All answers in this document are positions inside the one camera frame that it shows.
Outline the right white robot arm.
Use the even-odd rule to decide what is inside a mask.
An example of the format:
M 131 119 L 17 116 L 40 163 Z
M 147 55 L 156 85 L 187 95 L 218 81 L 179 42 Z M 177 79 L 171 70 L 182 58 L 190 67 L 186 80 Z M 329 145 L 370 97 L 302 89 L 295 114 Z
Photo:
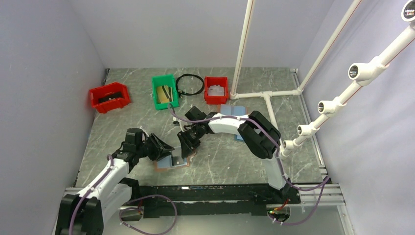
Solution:
M 281 133 L 259 111 L 249 115 L 233 116 L 218 112 L 205 114 L 192 107 L 182 119 L 190 127 L 177 134 L 181 145 L 182 158 L 189 157 L 201 144 L 200 139 L 207 134 L 226 133 L 239 135 L 253 155 L 263 161 L 267 183 L 271 187 L 270 198 L 282 203 L 288 198 L 289 179 L 283 173 L 281 162 L 277 159 L 280 149 Z

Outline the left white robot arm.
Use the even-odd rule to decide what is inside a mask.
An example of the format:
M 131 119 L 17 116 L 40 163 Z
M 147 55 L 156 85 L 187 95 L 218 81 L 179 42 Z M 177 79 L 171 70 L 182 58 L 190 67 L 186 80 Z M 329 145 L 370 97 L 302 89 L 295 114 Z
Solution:
M 121 206 L 133 206 L 147 198 L 142 195 L 138 180 L 128 178 L 140 159 L 161 160 L 171 156 L 173 150 L 155 134 L 129 128 L 120 147 L 106 157 L 103 170 L 76 194 L 62 198 L 55 234 L 103 234 L 108 219 Z

